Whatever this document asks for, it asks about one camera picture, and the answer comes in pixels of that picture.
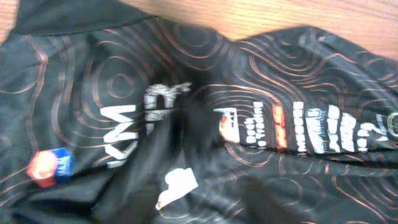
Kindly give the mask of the black printed cycling jersey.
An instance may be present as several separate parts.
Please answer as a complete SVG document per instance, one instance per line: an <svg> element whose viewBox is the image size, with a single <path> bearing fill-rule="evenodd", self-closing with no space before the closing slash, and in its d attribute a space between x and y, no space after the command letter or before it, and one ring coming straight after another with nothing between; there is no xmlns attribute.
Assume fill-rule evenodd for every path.
<svg viewBox="0 0 398 224"><path fill-rule="evenodd" d="M396 223L397 62L299 27L233 42L120 1L21 1L2 223Z"/></svg>

